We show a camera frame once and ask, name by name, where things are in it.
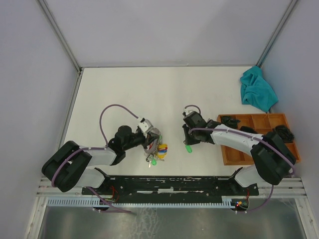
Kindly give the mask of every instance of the black mounting plate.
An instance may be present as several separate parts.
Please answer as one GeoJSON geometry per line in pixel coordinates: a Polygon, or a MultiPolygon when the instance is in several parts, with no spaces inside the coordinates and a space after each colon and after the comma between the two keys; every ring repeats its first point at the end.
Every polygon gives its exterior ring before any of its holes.
{"type": "MultiPolygon", "coordinates": [[[[99,195],[119,193],[117,203],[221,203],[221,196],[258,196],[257,184],[234,193],[227,176],[110,176],[96,189],[99,195]]],[[[86,188],[82,195],[92,195],[86,188]]]]}

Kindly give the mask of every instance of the wooden compartment tray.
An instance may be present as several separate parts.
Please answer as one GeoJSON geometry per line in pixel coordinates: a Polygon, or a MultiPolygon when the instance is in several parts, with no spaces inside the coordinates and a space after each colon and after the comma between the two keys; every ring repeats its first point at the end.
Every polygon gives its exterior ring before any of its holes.
{"type": "MultiPolygon", "coordinates": [[[[251,114],[251,115],[219,115],[218,122],[221,122],[222,116],[230,116],[234,119],[240,120],[238,129],[241,126],[248,126],[253,128],[257,133],[266,134],[278,125],[285,125],[289,128],[285,114],[251,114]]],[[[287,148],[296,157],[297,163],[300,162],[300,157],[296,148],[296,144],[286,143],[287,148]]],[[[221,146],[224,165],[251,165],[254,164],[253,158],[247,154],[236,149],[221,146]]]]}

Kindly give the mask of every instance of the floor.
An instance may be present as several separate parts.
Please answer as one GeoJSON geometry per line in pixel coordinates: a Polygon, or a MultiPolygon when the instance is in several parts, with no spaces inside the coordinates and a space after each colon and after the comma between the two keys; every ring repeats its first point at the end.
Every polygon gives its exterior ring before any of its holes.
{"type": "MultiPolygon", "coordinates": [[[[198,105],[202,116],[262,113],[242,105],[240,77],[249,67],[136,67],[86,68],[83,73],[65,141],[85,146],[105,145],[99,130],[104,107],[122,104],[138,116],[149,119],[168,144],[165,162],[149,168],[141,146],[126,153],[116,166],[101,166],[117,175],[231,175],[239,166],[224,166],[220,146],[201,143],[185,149],[183,108],[198,105]]],[[[137,121],[121,108],[108,109],[103,129],[108,139],[121,125],[133,130],[137,121]]]]}
{"type": "MultiPolygon", "coordinates": [[[[264,200],[251,199],[254,208],[264,200]]],[[[271,200],[257,212],[230,209],[130,208],[99,214],[90,208],[47,207],[40,239],[305,239],[294,199],[271,200]]]]}

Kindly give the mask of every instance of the teal cloth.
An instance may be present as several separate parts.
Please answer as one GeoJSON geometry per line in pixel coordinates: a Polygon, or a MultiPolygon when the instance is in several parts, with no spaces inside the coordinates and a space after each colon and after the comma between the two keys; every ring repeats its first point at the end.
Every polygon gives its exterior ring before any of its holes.
{"type": "Polygon", "coordinates": [[[278,102],[274,90],[264,80],[262,70],[258,66],[245,71],[240,82],[242,83],[240,93],[243,105],[252,105],[268,112],[270,107],[278,102]]]}

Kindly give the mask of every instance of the white wall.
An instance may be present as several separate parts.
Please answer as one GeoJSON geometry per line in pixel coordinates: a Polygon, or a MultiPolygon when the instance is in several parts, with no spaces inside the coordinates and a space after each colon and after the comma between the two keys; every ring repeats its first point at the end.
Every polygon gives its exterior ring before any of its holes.
{"type": "Polygon", "coordinates": [[[23,238],[76,71],[34,0],[0,2],[0,237],[23,238]]]}
{"type": "Polygon", "coordinates": [[[82,67],[254,65],[290,0],[47,0],[82,67]]]}
{"type": "Polygon", "coordinates": [[[302,0],[263,67],[296,135],[299,174],[319,222],[319,1],[302,0]]]}

